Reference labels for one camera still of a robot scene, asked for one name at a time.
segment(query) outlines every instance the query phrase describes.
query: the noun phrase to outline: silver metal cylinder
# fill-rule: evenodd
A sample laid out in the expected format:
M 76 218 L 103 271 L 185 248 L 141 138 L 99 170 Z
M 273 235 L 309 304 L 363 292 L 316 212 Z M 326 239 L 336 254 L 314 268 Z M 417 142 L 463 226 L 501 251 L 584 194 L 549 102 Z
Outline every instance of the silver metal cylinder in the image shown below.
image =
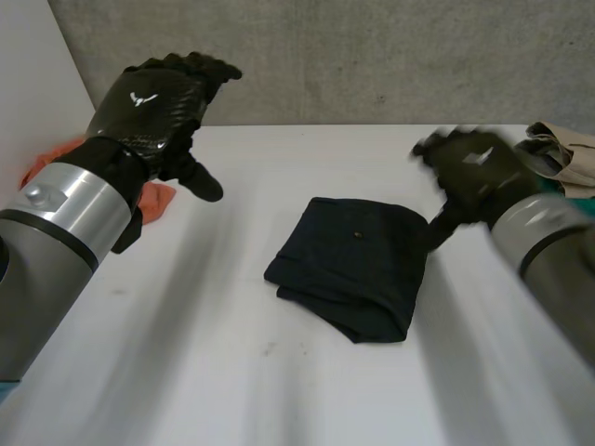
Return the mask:
M 500 254 L 519 271 L 523 260 L 540 242 L 561 231 L 595 224 L 562 196 L 539 194 L 513 205 L 496 222 L 492 238 Z
M 39 216 L 68 231 L 99 263 L 131 218 L 126 201 L 113 186 L 81 167 L 63 163 L 44 167 L 7 209 Z

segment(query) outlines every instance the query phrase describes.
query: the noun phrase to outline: white tabletop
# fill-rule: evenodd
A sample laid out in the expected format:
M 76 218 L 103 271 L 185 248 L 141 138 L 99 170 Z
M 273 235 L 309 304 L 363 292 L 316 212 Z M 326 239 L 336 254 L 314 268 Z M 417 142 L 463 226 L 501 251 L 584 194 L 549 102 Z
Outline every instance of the white tabletop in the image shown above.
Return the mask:
M 108 256 L 0 408 L 0 445 L 588 444 L 595 380 L 482 229 L 430 258 L 399 345 L 355 346 L 262 278 L 314 196 L 432 218 L 407 155 L 434 128 L 202 129 L 223 201 L 178 188 Z

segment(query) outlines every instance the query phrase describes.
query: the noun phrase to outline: teal cloth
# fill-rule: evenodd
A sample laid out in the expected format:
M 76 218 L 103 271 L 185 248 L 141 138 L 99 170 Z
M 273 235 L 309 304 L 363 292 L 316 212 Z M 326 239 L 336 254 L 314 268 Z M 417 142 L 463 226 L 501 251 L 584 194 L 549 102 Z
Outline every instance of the teal cloth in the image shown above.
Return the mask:
M 561 186 L 553 179 L 541 178 L 541 185 L 546 192 L 557 192 L 562 195 Z M 589 216 L 595 216 L 595 198 L 569 198 L 576 207 Z

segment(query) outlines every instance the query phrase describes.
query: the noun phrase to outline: dark blue fabric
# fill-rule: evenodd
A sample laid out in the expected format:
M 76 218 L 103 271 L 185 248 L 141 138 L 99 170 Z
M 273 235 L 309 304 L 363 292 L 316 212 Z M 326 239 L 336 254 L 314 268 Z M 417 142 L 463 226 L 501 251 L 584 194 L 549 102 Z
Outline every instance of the dark blue fabric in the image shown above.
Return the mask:
M 395 204 L 314 198 L 264 278 L 355 343 L 400 342 L 424 275 L 427 226 Z

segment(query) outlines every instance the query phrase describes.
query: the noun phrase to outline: button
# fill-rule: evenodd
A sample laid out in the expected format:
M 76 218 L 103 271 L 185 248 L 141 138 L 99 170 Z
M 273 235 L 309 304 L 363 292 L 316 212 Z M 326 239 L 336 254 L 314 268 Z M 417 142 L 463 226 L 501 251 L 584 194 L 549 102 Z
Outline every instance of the button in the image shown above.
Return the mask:
M 33 185 L 25 190 L 25 197 L 33 206 L 41 206 L 46 202 L 47 193 L 39 186 Z

